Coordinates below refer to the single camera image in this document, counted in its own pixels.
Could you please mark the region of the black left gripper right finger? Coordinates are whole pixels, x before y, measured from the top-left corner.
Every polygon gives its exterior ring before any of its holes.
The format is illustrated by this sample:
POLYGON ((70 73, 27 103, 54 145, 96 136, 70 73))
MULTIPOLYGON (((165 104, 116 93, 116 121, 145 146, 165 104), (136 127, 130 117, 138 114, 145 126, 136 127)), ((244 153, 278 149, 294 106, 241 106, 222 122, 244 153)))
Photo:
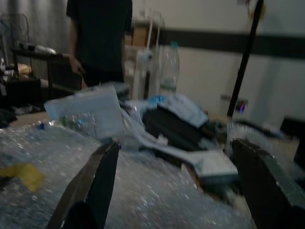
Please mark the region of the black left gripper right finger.
POLYGON ((249 141, 232 141, 245 200, 258 229, 303 229, 305 191, 267 151, 249 141))

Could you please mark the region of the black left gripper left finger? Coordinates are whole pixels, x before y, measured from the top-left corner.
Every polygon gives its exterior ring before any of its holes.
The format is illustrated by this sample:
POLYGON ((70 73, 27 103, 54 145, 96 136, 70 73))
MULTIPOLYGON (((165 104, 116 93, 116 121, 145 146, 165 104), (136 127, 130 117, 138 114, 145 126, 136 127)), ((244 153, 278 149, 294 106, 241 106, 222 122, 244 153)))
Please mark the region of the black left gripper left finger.
POLYGON ((48 229, 102 229, 112 198, 118 142, 108 142, 91 154, 66 187, 48 229))

